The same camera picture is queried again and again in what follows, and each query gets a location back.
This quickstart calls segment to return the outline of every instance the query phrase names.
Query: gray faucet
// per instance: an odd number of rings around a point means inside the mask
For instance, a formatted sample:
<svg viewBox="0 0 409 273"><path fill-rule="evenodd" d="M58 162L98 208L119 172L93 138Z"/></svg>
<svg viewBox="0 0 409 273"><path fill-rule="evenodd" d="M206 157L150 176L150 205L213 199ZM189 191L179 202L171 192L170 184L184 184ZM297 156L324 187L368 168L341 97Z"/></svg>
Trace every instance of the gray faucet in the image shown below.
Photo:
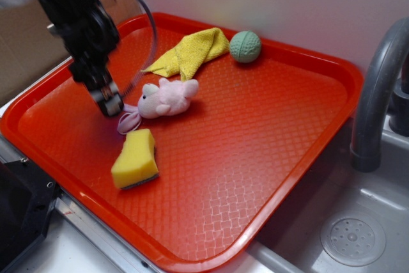
<svg viewBox="0 0 409 273"><path fill-rule="evenodd" d="M351 164L362 172L381 162L383 123L390 113L391 129L409 136L409 17L386 32L367 71L353 124Z"/></svg>

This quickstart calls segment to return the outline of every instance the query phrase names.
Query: green ball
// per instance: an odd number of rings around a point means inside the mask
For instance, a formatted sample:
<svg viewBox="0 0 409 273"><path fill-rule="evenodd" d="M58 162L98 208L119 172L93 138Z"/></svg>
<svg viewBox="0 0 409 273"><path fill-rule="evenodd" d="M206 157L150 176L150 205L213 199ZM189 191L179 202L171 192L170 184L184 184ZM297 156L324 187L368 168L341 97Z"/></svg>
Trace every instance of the green ball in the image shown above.
<svg viewBox="0 0 409 273"><path fill-rule="evenodd" d="M237 33L230 41L230 55L237 62L250 63L257 59L261 51L261 40L252 31Z"/></svg>

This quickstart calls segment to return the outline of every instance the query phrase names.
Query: pink stuffed animal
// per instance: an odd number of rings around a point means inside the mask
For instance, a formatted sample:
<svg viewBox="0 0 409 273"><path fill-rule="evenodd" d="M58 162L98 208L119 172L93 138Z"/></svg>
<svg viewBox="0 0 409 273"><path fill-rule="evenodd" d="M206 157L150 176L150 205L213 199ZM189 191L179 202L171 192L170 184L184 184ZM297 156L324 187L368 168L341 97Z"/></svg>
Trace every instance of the pink stuffed animal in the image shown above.
<svg viewBox="0 0 409 273"><path fill-rule="evenodd" d="M159 87L152 83L145 84L138 106L125 104L123 110L126 113L120 118L118 132L126 134L136 130L141 124L142 118L158 118L159 116L185 112L198 89L199 83L195 79L185 82L179 80L171 82L166 78L161 78L159 79Z"/></svg>

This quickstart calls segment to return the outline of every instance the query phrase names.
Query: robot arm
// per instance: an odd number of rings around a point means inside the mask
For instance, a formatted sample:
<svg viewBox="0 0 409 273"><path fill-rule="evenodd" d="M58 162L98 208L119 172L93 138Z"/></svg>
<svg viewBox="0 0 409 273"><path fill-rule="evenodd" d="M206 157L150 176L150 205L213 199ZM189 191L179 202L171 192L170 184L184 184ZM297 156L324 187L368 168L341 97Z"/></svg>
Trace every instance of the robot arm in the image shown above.
<svg viewBox="0 0 409 273"><path fill-rule="evenodd" d="M99 0L39 0L73 57L70 71L84 83L102 113L114 116L123 109L118 87L108 69L108 55L116 48L119 34Z"/></svg>

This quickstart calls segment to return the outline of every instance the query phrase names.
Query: black device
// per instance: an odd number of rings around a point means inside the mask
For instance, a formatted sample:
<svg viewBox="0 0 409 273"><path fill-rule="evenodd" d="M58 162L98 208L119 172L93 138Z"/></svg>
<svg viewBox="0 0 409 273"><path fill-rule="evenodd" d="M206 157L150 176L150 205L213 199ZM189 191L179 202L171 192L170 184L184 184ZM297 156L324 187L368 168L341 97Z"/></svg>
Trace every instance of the black device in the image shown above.
<svg viewBox="0 0 409 273"><path fill-rule="evenodd" d="M106 116L123 109L122 97L108 69L108 55L120 39L114 22L99 0L39 0L73 58L70 71L82 82Z"/></svg>
<svg viewBox="0 0 409 273"><path fill-rule="evenodd" d="M35 163L0 162L0 272L12 272L42 242L59 187Z"/></svg>

